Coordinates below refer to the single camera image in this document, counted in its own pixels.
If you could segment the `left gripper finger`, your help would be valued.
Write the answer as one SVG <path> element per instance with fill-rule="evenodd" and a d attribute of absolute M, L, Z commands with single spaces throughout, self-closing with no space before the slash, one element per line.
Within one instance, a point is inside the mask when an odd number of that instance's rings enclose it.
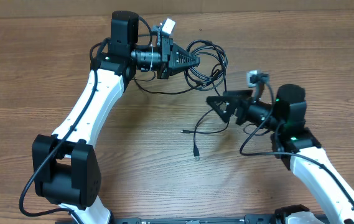
<path fill-rule="evenodd" d="M 170 76 L 176 75 L 180 72 L 186 71 L 192 67 L 196 67 L 200 65 L 200 61 L 196 60 L 193 62 L 184 62 L 184 63 L 179 63 L 179 62 L 172 62 L 170 69 L 171 73 Z"/>
<path fill-rule="evenodd" d="M 200 62 L 200 58 L 187 52 L 177 44 L 172 46 L 172 61 L 173 62 Z"/>

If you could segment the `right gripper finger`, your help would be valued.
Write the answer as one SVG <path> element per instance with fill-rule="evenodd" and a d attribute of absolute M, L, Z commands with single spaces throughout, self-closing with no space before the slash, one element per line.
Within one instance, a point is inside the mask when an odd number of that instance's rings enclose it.
<path fill-rule="evenodd" d="M 206 102 L 224 123 L 228 123 L 236 115 L 241 104 L 236 96 L 208 96 Z"/>
<path fill-rule="evenodd" d="M 251 97 L 253 90 L 230 90 L 224 91 L 223 96 Z"/>

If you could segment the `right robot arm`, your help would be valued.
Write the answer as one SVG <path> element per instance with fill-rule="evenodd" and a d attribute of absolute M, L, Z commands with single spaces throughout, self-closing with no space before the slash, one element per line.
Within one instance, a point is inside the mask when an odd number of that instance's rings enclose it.
<path fill-rule="evenodd" d="M 305 126 L 305 90 L 294 84 L 280 86 L 271 104 L 255 101 L 250 90 L 209 96 L 207 104 L 224 122 L 236 116 L 272 132 L 271 156 L 283 161 L 316 199 L 330 223 L 354 223 L 354 190 L 338 173 L 320 141 Z"/>

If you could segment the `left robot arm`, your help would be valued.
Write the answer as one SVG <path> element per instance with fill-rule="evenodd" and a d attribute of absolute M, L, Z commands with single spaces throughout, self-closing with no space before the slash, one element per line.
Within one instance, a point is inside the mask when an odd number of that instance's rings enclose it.
<path fill-rule="evenodd" d="M 38 196 L 68 212 L 75 223 L 111 223 L 112 213 L 99 198 L 101 172 L 95 155 L 99 133 L 115 103 L 137 71 L 153 71 L 166 79 L 200 63 L 175 44 L 175 22 L 166 19 L 149 29 L 149 43 L 138 44 L 135 12 L 112 14 L 111 35 L 89 53 L 86 87 L 64 122 L 50 135 L 39 135 L 32 145 L 34 173 L 29 186 Z"/>

